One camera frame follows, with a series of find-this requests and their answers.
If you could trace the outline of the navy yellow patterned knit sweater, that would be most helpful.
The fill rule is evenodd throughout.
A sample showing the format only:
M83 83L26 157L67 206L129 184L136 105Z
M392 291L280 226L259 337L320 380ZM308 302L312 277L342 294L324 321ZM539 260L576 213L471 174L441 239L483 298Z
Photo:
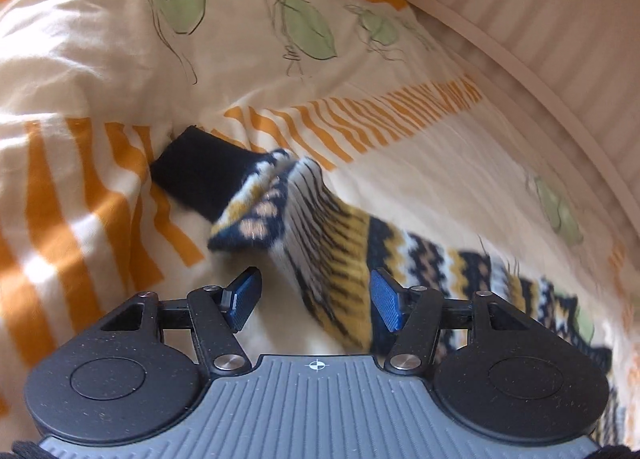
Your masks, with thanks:
M370 275L445 298L433 363L420 372L473 430L513 442L586 431L616 438L612 353L580 334L576 297L512 274L486 252L447 248L345 204L320 164L286 149L254 153L186 129L152 163L152 180L198 212L214 252L262 250L306 309L344 346L384 356Z

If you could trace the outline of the white leaf-print duvet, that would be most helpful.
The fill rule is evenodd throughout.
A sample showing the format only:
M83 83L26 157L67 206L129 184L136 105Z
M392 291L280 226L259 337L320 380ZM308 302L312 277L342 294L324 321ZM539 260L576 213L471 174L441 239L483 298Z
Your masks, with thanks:
M212 225L152 180L192 127L314 159L345 204L576 297L580 334L612 353L611 444L638 446L638 267L410 6L1 0L3 447L37 436L29 372L141 291L255 265L250 357L368 353L324 330L267 252L209 250Z

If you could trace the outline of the white wooden bed frame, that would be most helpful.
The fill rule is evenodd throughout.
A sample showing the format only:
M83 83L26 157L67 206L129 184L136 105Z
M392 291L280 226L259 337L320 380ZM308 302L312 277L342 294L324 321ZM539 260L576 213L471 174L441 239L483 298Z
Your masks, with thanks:
M639 0L408 1L532 94L608 208L638 221Z

